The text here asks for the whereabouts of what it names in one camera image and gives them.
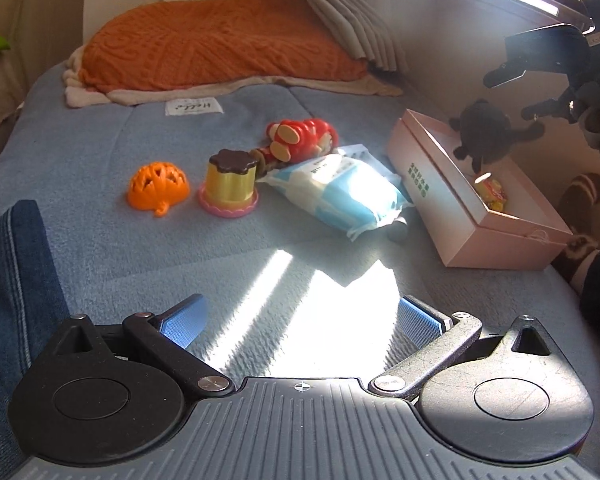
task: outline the blue denim pant leg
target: blue denim pant leg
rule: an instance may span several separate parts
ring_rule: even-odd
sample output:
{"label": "blue denim pant leg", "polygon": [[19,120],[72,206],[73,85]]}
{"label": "blue denim pant leg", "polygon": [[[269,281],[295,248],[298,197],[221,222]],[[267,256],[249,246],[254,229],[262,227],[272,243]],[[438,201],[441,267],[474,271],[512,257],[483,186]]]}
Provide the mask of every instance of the blue denim pant leg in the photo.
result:
{"label": "blue denim pant leg", "polygon": [[7,420],[9,398],[68,316],[38,206],[20,201],[0,218],[0,478],[24,458]]}

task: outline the orange blanket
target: orange blanket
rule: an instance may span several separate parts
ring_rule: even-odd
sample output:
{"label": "orange blanket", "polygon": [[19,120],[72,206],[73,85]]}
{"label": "orange blanket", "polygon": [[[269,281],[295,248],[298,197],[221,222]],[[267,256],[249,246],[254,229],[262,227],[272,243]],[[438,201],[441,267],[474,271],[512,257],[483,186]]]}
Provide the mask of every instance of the orange blanket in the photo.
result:
{"label": "orange blanket", "polygon": [[304,0],[203,0],[138,7],[84,49],[88,88],[165,91],[251,76],[354,81],[353,60]]}

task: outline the black stuffed animal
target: black stuffed animal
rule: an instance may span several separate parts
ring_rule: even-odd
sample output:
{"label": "black stuffed animal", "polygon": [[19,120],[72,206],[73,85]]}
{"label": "black stuffed animal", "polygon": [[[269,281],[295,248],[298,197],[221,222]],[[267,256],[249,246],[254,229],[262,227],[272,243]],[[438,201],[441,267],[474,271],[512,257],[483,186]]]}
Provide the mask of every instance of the black stuffed animal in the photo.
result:
{"label": "black stuffed animal", "polygon": [[544,124],[534,121],[524,130],[511,127],[511,121],[501,110],[485,99],[478,99],[460,114],[449,120],[460,132],[462,145],[454,150],[458,160],[472,158],[474,172],[480,173],[483,164],[503,158],[517,142],[529,142],[542,137]]}

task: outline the pink box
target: pink box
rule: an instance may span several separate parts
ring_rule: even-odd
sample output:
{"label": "pink box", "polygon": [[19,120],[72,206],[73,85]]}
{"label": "pink box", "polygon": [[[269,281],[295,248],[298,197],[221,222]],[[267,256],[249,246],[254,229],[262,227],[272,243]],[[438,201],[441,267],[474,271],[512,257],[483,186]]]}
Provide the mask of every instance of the pink box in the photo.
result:
{"label": "pink box", "polygon": [[504,213],[484,205],[469,179],[471,160],[457,160],[459,135],[447,124],[407,110],[387,147],[389,159],[448,267],[541,270],[573,234],[509,158],[483,169],[502,184]]}

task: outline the jack-o'-lantern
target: jack-o'-lantern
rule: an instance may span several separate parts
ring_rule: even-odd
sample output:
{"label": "jack-o'-lantern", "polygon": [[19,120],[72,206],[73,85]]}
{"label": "jack-o'-lantern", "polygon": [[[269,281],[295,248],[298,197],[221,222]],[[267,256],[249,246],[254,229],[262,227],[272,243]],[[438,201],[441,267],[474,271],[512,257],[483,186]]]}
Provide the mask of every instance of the jack-o'-lantern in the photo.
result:
{"label": "jack-o'-lantern", "polygon": [[126,200],[142,211],[152,210],[155,216],[167,214],[170,206],[189,196],[189,183],[182,170],[168,162],[152,162],[140,168],[129,181]]}

